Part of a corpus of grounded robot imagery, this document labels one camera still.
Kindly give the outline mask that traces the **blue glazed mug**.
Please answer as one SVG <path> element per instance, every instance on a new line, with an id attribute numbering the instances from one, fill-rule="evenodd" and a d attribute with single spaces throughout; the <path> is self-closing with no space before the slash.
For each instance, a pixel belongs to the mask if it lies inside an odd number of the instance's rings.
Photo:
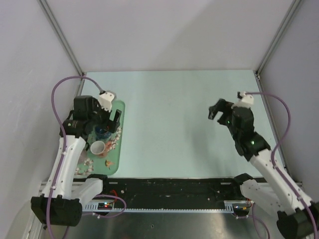
<path id="1" fill-rule="evenodd" d="M 95 135 L 96 135 L 96 140 L 107 140 L 111 137 L 112 133 L 109 131 L 108 127 L 101 127 L 101 126 L 96 126 L 95 127 Z"/>

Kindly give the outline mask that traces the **beige pink mug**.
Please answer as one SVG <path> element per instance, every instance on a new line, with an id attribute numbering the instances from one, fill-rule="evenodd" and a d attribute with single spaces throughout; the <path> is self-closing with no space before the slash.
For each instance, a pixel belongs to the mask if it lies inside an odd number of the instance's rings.
<path id="1" fill-rule="evenodd" d="M 90 151 L 93 155 L 98 157 L 105 157 L 106 151 L 106 144 L 103 141 L 95 141 L 90 146 Z"/>

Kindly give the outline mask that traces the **purple ribbed mug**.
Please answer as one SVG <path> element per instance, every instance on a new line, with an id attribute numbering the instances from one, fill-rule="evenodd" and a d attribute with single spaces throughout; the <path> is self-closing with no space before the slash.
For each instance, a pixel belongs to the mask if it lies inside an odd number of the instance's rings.
<path id="1" fill-rule="evenodd" d="M 87 142 L 81 152 L 81 156 L 86 157 L 87 156 L 87 151 L 90 149 L 90 144 Z"/>

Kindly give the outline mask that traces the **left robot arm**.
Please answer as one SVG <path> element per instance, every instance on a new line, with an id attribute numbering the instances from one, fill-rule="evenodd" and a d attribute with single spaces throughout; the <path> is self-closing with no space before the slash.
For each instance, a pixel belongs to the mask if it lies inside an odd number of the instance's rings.
<path id="1" fill-rule="evenodd" d="M 49 180 L 39 196 L 31 198 L 31 209 L 46 225 L 74 227 L 79 224 L 83 207 L 96 196 L 107 198 L 111 192 L 108 177 L 91 174 L 75 191 L 72 191 L 74 173 L 82 151 L 88 146 L 88 136 L 94 126 L 115 133 L 120 126 L 121 110 L 110 119 L 112 102 L 116 96 L 103 92 L 96 99 L 77 96 L 74 109 L 63 121 L 59 149 Z"/>

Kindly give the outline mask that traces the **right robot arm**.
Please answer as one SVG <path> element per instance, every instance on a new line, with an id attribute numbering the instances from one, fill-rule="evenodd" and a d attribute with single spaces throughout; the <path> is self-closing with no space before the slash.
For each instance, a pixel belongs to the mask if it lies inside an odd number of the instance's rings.
<path id="1" fill-rule="evenodd" d="M 286 239 L 303 239 L 309 235 L 318 238 L 319 205 L 308 196 L 283 167 L 271 158 L 272 151 L 266 140 L 254 128 L 253 101 L 241 99 L 234 104 L 224 99 L 209 107 L 208 118 L 218 112 L 220 125 L 228 128 L 235 148 L 264 177 L 267 186 L 261 186 L 249 174 L 243 173 L 230 187 L 233 198 L 251 199 L 275 218 L 281 235 Z"/>

